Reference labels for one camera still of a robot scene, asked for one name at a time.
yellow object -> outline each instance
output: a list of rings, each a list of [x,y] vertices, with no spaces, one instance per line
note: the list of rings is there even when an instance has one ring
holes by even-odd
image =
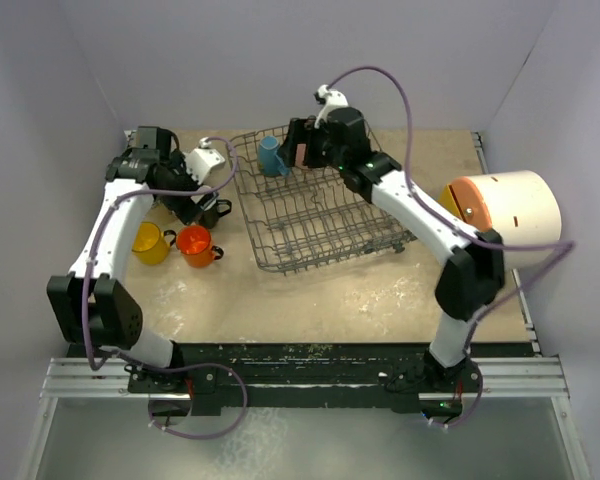
[[[458,208],[458,203],[451,192],[450,185],[445,185],[444,190],[442,190],[442,193],[438,198],[438,203],[446,208],[453,216],[458,217],[460,220],[464,220],[460,213],[460,209]]]
[[[174,237],[169,243],[164,238],[167,235]],[[133,254],[145,265],[158,265],[169,255],[171,245],[176,241],[175,237],[176,232],[173,230],[162,232],[155,223],[142,222],[133,241]]]

black mug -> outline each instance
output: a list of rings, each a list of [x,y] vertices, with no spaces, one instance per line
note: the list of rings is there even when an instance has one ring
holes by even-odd
[[[208,209],[202,212],[202,216],[198,220],[198,225],[211,230],[216,226],[218,220],[231,213],[231,201],[218,199]]]

wire rack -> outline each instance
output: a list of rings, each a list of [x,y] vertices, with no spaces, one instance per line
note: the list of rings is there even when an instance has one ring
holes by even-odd
[[[257,149],[267,135],[280,142],[287,127],[232,139],[238,153],[236,185],[258,267],[286,273],[393,248],[416,239],[395,219],[349,191],[331,168],[294,167],[289,176],[260,173]],[[376,149],[373,132],[369,136]]]

floor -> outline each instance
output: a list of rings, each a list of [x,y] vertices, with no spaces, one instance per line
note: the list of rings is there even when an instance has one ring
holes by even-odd
[[[208,135],[233,137],[244,131],[179,131],[184,150]],[[380,130],[383,149],[398,160],[405,135]],[[218,150],[224,148],[218,144]],[[226,176],[214,174],[210,184]],[[481,173],[469,131],[416,131],[415,181],[434,198],[462,175]],[[225,257],[205,269],[192,269],[175,247],[157,266],[129,261],[125,286],[139,302],[155,331],[180,342],[428,342],[436,331],[439,308],[433,296],[440,266],[414,241],[400,254],[387,251],[286,276],[257,268],[238,206],[235,186],[221,198],[233,212],[213,229]],[[164,229],[182,224],[163,207],[148,221]],[[485,320],[477,341],[528,341],[517,301]]]

blue mug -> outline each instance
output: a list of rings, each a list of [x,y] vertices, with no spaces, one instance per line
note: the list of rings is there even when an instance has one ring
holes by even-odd
[[[291,169],[287,167],[280,156],[278,155],[280,142],[276,137],[267,135],[258,145],[258,166],[263,175],[275,177],[284,175],[285,177],[291,173]]]

